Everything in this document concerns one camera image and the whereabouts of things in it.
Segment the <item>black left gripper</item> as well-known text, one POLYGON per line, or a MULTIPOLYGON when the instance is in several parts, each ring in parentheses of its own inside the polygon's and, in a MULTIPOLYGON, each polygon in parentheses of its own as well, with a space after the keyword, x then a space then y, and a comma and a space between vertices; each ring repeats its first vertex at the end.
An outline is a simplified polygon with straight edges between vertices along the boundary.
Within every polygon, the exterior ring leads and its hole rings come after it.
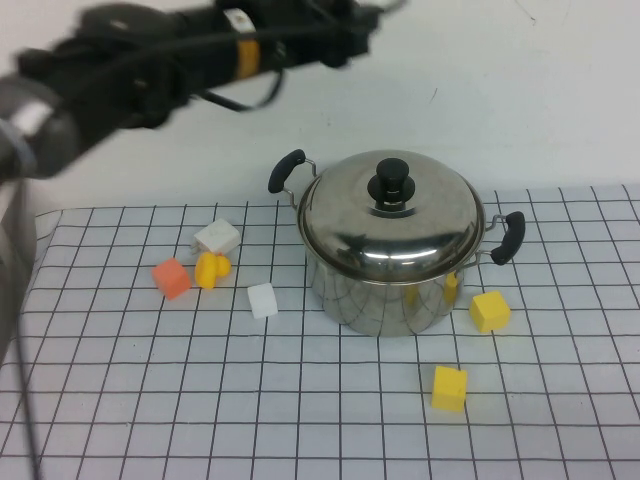
POLYGON ((274 1, 272 25, 300 31, 281 41, 285 67, 342 68, 369 53, 375 7, 358 1, 274 1))

